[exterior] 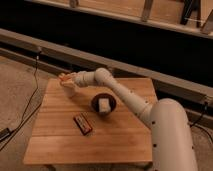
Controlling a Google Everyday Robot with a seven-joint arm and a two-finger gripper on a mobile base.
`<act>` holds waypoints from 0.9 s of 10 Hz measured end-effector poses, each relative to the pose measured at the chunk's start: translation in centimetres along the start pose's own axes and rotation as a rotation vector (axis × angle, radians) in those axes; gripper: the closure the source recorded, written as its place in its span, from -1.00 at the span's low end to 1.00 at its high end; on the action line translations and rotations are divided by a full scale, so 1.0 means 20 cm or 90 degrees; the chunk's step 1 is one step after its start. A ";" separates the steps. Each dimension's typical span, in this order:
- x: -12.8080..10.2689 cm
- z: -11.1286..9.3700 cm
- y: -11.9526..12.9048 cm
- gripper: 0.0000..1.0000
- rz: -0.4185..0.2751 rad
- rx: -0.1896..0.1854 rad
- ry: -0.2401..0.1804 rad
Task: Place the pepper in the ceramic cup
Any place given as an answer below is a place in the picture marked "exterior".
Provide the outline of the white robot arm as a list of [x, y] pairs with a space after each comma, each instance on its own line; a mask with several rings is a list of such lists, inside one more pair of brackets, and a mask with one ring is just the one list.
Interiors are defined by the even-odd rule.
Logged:
[[154, 171], [198, 171], [191, 129], [183, 106], [164, 98], [151, 104], [119, 83], [105, 68], [71, 76], [79, 87], [109, 88], [151, 130]]

